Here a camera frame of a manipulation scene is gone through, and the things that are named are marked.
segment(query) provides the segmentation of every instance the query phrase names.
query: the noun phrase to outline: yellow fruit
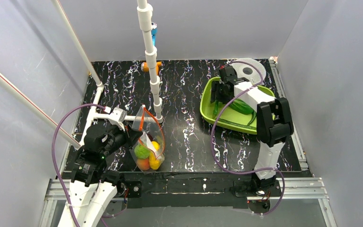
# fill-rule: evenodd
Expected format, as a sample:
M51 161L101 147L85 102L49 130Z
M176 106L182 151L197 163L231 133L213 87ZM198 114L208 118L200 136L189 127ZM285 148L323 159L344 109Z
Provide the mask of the yellow fruit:
M154 146L155 150L159 150L159 143L152 141L152 145Z
M161 161L159 159L155 158L155 154L153 152L151 152L151 154L149 154L148 160L149 160L149 166L153 170L157 170L161 166Z

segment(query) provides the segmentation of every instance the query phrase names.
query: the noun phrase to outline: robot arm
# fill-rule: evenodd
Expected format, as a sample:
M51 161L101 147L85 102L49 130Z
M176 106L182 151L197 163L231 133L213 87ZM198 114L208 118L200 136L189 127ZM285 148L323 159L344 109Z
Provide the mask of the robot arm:
M116 195L121 175L107 171L106 158L120 147L130 149L142 135L123 124L126 112L115 108L107 118L111 126L92 125L84 145L75 155L69 187L73 211L80 226L95 227L111 199ZM63 210L59 227L74 226L69 205Z
M237 75L232 66L219 70L220 82L212 85L211 101L227 103L241 92L252 87L244 75ZM260 149L254 170L265 167L276 168L277 160L286 139L293 133L293 122L286 98L275 98L261 92L257 87L239 97L257 112L257 135ZM266 190L276 181L274 171L260 171L253 175L251 191Z

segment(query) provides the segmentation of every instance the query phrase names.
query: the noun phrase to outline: white pvc pipe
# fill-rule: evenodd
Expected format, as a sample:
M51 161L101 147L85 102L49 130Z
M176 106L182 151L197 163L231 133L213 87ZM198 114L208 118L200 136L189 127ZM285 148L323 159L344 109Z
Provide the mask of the white pvc pipe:
M66 28L68 29L69 35L71 37L71 39L73 40L74 45L76 46L78 52L80 53L81 58L83 59L84 63L86 64L88 70L91 73L91 76L93 77L95 83L97 86L102 85L101 80L99 79L93 65L91 64L90 60L87 57L86 52L84 51L83 46L80 43L80 40L77 38L76 33L74 32L73 27L71 26L68 17L66 16L65 11L63 10L63 7L61 5L61 3L59 2L59 0L52 0L55 8L58 10L60 16L62 17L63 22L66 25Z
M156 75L156 48L153 45L151 34L152 6L147 4L147 0L137 0L137 4L138 22L143 33L144 46L146 50L145 57L149 68L151 92L154 97L155 117L159 123L162 123L164 119L162 117L162 102L159 98L159 81L157 80Z
M96 94L93 100L94 104L98 104L99 99L101 98L101 94L104 91L104 87L103 86L98 86L96 89ZM83 135L81 137L81 141L80 144L83 146L84 145L84 137L86 136L87 133L87 129L93 124L94 122L94 116L97 114L96 112L96 106L92 106L90 108L90 110L88 111L88 116L87 116L87 121L86 121L86 125L84 126L84 131L83 131Z
M2 86L5 90L13 95L17 100L22 102L29 110L31 110L35 115L37 115L41 120L46 122L53 129L56 129L58 124L50 118L44 111L42 111L35 103L33 103L27 96L23 94L16 86L14 86L6 77L4 77L0 73L0 86ZM63 128L60 128L59 134L67 140L71 145L74 146L75 149L80 148L80 144L67 132L64 131Z
M94 114L94 119L108 119L108 116L109 116L109 114L96 113L96 114ZM125 121L130 121L130 122L141 121L141 117L127 115L127 116L124 117L124 120ZM152 117L144 118L144 121L145 122L156 123L155 120Z
M137 4L140 9L144 9L147 7L147 0L137 0Z

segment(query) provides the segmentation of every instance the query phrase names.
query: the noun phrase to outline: green ball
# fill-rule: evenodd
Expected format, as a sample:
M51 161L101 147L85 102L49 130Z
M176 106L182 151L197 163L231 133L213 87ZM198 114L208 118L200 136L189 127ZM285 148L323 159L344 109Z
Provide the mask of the green ball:
M139 159L146 159L146 158L148 158L150 152L151 152L150 149L144 147L141 144L138 144L134 148L134 154L136 154L137 158L139 158Z

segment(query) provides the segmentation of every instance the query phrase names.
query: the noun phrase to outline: blue object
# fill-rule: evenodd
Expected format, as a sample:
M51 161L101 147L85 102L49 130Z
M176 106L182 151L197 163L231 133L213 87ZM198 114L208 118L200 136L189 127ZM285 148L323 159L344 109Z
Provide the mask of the blue object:
M152 29L151 29L152 44L155 46L155 37L156 37L156 28L157 28L157 25L154 22L151 22L151 24L152 24Z

